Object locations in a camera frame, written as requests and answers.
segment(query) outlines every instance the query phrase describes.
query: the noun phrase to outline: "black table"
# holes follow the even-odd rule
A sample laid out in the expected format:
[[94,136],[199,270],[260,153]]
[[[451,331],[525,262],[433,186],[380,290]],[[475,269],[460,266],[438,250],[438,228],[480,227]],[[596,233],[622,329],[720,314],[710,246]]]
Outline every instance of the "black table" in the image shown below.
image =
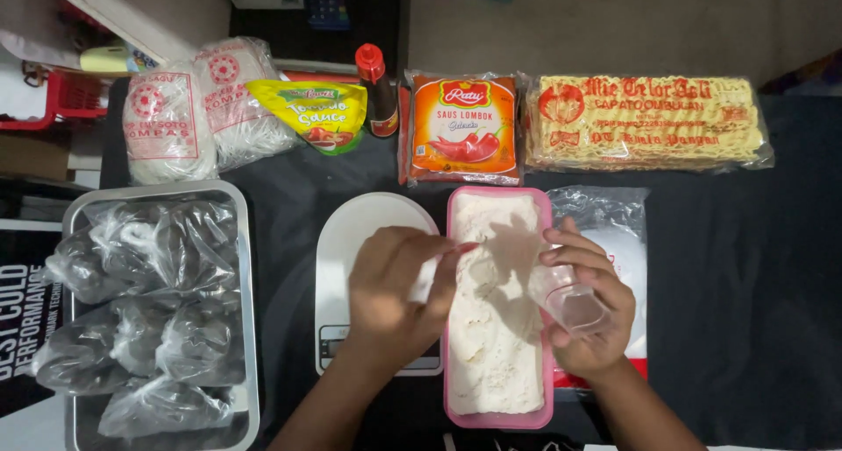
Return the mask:
[[[111,92],[102,188],[128,182],[120,129],[126,84]],[[706,444],[842,447],[842,101],[761,98],[777,166],[707,176],[679,172],[526,177],[529,187],[649,187],[648,356],[653,388]],[[264,371],[259,443],[268,443],[318,379],[313,365],[314,256],[343,202],[397,192],[444,232],[456,184],[397,185],[395,139],[347,155],[312,149],[222,178],[250,203]],[[442,378],[394,379],[372,404],[363,439],[455,429]],[[560,402],[546,431],[601,443],[589,403]]]

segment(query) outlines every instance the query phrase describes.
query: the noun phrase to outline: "dough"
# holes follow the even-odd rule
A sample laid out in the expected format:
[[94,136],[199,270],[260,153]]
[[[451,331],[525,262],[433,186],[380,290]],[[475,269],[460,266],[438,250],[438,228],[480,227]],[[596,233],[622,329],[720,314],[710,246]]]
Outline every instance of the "dough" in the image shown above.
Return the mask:
[[449,318],[448,402],[458,415],[528,413],[544,405],[543,327],[528,288],[542,247],[532,197],[460,195],[453,237],[465,254]]

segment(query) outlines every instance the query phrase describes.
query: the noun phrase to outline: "soy sauce bottle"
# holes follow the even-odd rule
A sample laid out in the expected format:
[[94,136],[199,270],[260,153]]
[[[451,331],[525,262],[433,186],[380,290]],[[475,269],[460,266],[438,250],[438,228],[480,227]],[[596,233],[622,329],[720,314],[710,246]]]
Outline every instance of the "soy sauce bottle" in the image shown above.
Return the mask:
[[397,131],[397,97],[385,77],[383,52],[376,45],[364,43],[355,55],[357,73],[368,91],[368,127],[372,134],[385,138]]

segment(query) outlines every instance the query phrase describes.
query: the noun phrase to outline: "stainless steel tray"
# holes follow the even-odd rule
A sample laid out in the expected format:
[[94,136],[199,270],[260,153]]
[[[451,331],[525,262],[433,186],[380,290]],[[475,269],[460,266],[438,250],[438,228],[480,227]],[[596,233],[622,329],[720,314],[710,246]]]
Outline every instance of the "stainless steel tray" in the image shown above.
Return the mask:
[[[252,296],[251,247],[248,243],[248,207],[243,194],[231,183],[221,180],[190,181],[155,187],[99,190],[82,195],[64,215],[63,231],[67,237],[88,225],[82,208],[99,202],[113,201],[189,201],[233,200],[237,211],[237,251],[240,256],[240,291],[243,295],[243,338],[245,340],[248,412],[237,413],[226,428],[184,433],[159,433],[133,440],[104,437],[97,433],[100,416],[110,395],[68,397],[65,415],[65,445],[70,451],[206,451],[224,449],[245,451],[257,437],[260,424],[258,394],[257,340],[255,336]],[[90,309],[65,290],[65,324]]]

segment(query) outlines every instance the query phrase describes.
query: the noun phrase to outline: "digital kitchen scale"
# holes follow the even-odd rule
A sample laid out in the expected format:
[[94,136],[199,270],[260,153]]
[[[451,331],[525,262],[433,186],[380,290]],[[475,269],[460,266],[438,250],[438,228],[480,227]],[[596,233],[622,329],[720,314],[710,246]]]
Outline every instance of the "digital kitchen scale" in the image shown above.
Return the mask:
[[[388,226],[439,233],[433,219],[416,202],[386,192],[368,193],[346,202],[321,228],[316,247],[315,305],[316,371],[319,375],[324,373],[348,336],[348,275],[357,251],[378,228]],[[431,282],[433,273],[435,261],[422,267],[415,289],[423,282]],[[437,341],[421,358],[396,375],[437,375],[442,369],[441,344]]]

